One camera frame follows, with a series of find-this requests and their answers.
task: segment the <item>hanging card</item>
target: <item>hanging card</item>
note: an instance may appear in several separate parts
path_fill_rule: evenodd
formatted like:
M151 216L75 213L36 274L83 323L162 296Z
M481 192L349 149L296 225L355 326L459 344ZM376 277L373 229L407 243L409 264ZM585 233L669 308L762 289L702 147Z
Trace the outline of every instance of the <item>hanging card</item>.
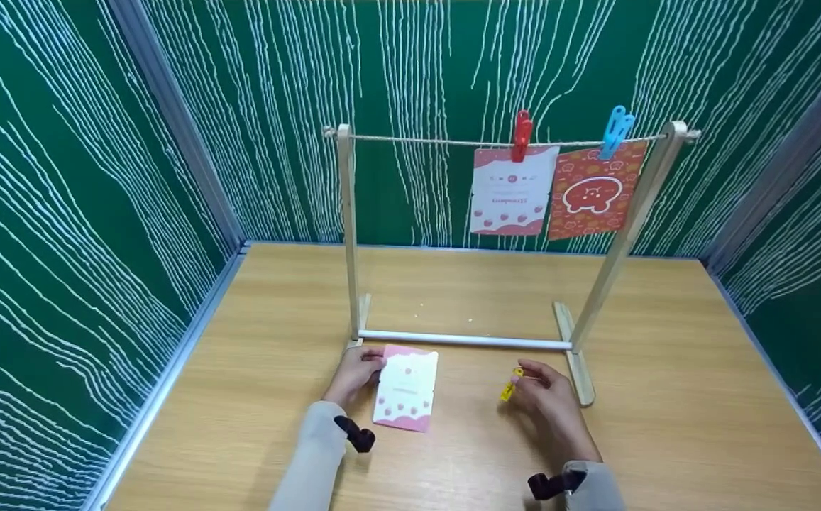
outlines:
M510 149L476 149L470 193L470 232L537 236L543 229L558 148L527 148L524 161Z
M557 156L549 239L621 229L646 148L647 142L622 143L608 161L598 159L599 149Z

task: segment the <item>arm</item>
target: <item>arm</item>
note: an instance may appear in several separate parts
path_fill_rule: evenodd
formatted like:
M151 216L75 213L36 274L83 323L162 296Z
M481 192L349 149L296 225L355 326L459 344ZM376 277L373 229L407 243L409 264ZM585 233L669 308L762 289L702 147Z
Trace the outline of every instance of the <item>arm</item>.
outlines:
M566 453L562 470L567 511L624 511L624 499L602 462L599 449L583 420L571 382L545 363L521 359L524 378L512 378L515 404L543 417Z
M324 511L329 508L335 476L344 457L348 435L335 424L340 405L316 401L309 406L299 430L297 450L271 499L270 511Z
M624 499L605 463L569 461L562 472L566 475L577 473L583 478L578 489L566 496L567 511L624 511Z
M322 401L309 406L297 437L297 449L268 505L270 511L325 511L331 505L338 466L348 435L335 417L356 391L375 379L385 366L382 347L356 346L344 352Z

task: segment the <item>human hand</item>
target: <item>human hand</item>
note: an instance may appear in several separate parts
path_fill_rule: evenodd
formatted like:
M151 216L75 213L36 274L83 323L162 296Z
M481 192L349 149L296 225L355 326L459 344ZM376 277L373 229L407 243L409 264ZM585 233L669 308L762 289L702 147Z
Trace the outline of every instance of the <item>human hand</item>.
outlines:
M602 462L568 378L542 362L522 358L517 363L524 369L524 376L512 378L515 389L511 401L543 417L568 451L569 459Z
M346 408L356 391L374 379L385 367L384 346L354 346L344 352L329 389L322 395L322 401L332 401Z

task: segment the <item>gray sleeve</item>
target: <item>gray sleeve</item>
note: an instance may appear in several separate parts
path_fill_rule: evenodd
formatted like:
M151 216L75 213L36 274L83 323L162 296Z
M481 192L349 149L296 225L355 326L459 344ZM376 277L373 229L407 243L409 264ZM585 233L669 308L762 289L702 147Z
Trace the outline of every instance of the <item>gray sleeve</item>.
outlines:
M582 472L578 489L566 496L567 511L624 511L624 499L611 470L604 463L569 461L563 472Z
M268 505L270 511L326 511L331 504L338 466L348 435L335 424L344 410L329 401L309 406L299 430L297 449Z

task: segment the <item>blue clothespin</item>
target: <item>blue clothespin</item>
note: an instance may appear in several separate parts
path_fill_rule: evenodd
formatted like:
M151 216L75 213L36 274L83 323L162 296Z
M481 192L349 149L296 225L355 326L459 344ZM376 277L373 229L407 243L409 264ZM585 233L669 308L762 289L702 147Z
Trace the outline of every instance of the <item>blue clothespin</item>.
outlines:
M609 116L609 123L605 125L605 133L602 135L602 150L599 152L599 159L610 160L615 154L615 150L621 145L622 140L628 136L628 131L634 125L634 116L624 114L624 107L619 104L612 108Z

